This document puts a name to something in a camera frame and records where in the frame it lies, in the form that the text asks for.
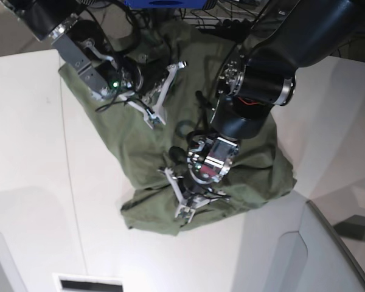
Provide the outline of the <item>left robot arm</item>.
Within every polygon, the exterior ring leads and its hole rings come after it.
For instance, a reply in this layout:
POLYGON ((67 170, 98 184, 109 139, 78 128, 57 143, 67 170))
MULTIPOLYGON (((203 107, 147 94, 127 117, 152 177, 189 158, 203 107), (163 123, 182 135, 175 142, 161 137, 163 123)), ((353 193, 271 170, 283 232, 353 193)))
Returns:
POLYGON ((365 1, 298 1, 265 40, 228 55, 217 74, 209 125, 194 131, 188 170, 175 187, 193 198, 221 198, 211 185, 230 171, 242 140, 258 135, 270 111, 287 105, 296 72, 321 61, 365 22, 365 1))

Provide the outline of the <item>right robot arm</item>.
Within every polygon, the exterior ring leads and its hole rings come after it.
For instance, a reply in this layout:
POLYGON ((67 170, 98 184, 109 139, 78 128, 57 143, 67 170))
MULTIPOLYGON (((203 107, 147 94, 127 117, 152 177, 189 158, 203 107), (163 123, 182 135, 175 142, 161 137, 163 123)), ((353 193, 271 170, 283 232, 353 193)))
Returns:
POLYGON ((144 27, 134 13, 120 1, 111 4, 128 18, 132 31, 128 45, 121 49, 92 16, 80 15, 92 1, 2 1, 38 41, 50 40, 61 58, 77 73, 95 98, 109 100, 126 91, 142 95, 161 84, 167 76, 165 53, 141 60, 145 42, 144 27))

